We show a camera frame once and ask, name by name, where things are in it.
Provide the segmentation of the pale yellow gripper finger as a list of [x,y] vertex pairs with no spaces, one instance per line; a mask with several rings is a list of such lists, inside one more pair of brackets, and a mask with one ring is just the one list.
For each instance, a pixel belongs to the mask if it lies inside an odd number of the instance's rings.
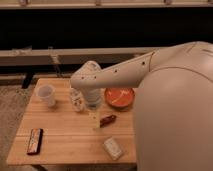
[[99,129],[100,128],[100,112],[97,110],[90,110],[89,117],[90,117],[91,127],[93,129]]

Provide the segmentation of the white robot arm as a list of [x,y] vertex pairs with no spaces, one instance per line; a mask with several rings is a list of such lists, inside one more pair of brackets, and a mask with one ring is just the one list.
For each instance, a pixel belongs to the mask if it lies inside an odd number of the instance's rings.
[[213,43],[162,48],[71,76],[83,92],[134,87],[138,171],[213,171]]

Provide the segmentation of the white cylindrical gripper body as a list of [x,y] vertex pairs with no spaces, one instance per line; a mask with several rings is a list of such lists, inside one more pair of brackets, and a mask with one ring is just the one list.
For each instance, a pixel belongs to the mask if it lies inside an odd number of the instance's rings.
[[90,89],[84,91],[83,97],[88,109],[97,109],[101,105],[102,97],[100,89]]

